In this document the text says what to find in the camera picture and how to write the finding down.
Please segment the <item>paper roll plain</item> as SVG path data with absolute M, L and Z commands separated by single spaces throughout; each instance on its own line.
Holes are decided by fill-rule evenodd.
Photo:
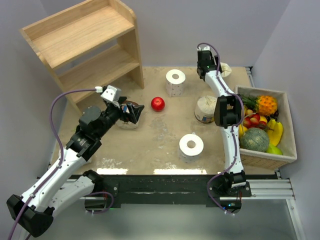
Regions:
M 232 68 L 224 62 L 220 63 L 220 75 L 223 79 L 229 77 L 232 73 Z

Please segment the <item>paper roll cartoon label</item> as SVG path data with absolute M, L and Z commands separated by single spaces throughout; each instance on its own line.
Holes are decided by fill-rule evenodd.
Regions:
M 206 95 L 198 99 L 194 110 L 194 115 L 198 121 L 204 124 L 214 121 L 214 112 L 217 104 L 217 98 Z

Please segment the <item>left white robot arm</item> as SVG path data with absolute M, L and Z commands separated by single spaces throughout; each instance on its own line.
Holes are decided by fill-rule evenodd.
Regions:
M 104 190 L 103 178 L 93 170 L 84 172 L 67 187 L 63 185 L 91 159 L 102 145 L 102 137 L 118 120 L 135 124 L 143 109 L 144 105 L 130 101 L 107 103 L 104 111 L 97 106 L 88 107 L 57 161 L 30 189 L 22 195 L 13 194 L 7 200 L 14 225 L 20 225 L 30 236 L 37 238 L 48 230 L 58 214 L 78 199 L 99 196 Z

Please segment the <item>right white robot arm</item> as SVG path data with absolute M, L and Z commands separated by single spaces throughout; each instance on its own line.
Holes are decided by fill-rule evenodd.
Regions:
M 243 120 L 244 105 L 241 98 L 225 83 L 220 72 L 219 56 L 209 46 L 197 48 L 197 74 L 217 97 L 214 123 L 220 128 L 225 154 L 225 170 L 208 184 L 217 194 L 235 196 L 246 185 L 241 161 L 239 125 Z

